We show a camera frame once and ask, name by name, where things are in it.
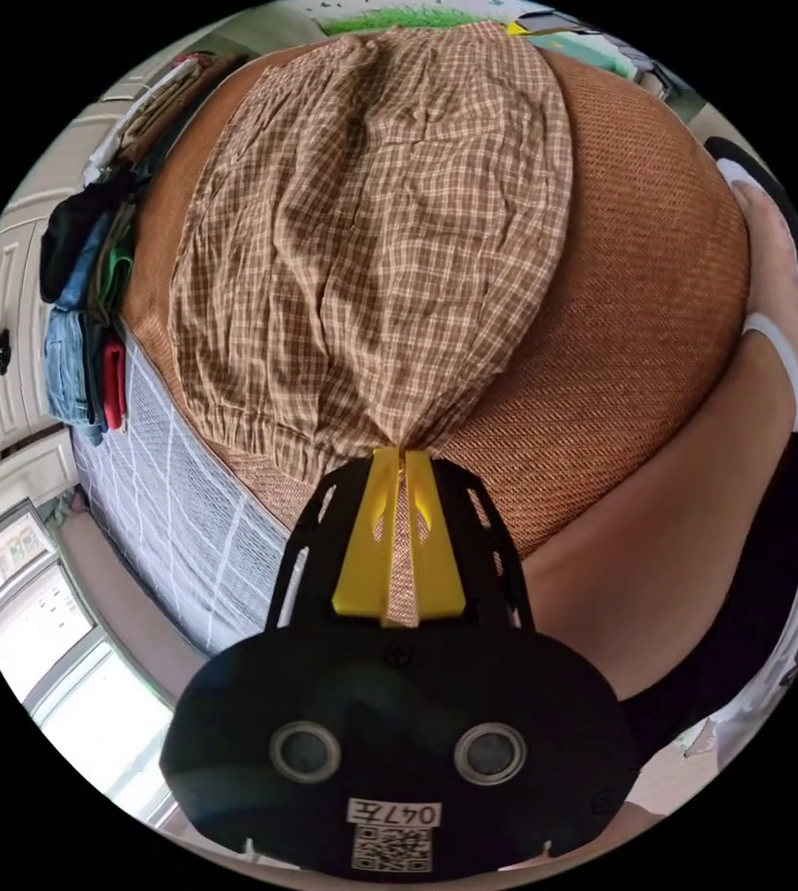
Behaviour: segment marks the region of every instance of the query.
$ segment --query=screw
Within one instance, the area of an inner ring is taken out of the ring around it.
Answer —
[[[391,643],[384,650],[383,659],[393,668],[405,668],[411,662],[411,647],[404,643]]]

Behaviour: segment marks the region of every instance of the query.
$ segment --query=person's leg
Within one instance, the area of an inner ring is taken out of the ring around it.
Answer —
[[[763,192],[738,197],[752,240],[749,311],[776,323],[798,360],[788,228]],[[620,699],[663,677],[714,621],[794,418],[776,349],[749,331],[689,424],[525,562],[536,627],[588,658]]]

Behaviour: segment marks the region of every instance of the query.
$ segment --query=qr code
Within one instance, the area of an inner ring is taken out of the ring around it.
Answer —
[[[430,829],[356,826],[353,867],[373,872],[430,872],[431,833]]]

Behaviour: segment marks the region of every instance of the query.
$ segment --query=wall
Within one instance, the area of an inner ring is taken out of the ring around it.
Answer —
[[[175,702],[204,664],[204,657],[124,569],[88,513],[69,517],[58,536],[90,608],[136,666]]]
[[[291,46],[314,44],[324,40],[325,34],[305,11],[312,5],[280,3],[247,9],[218,26],[213,33],[261,56]]]

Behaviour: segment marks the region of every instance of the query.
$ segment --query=red clothing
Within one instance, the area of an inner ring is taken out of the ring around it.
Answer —
[[[109,430],[120,430],[127,414],[127,351],[114,331],[102,346],[102,406]]]

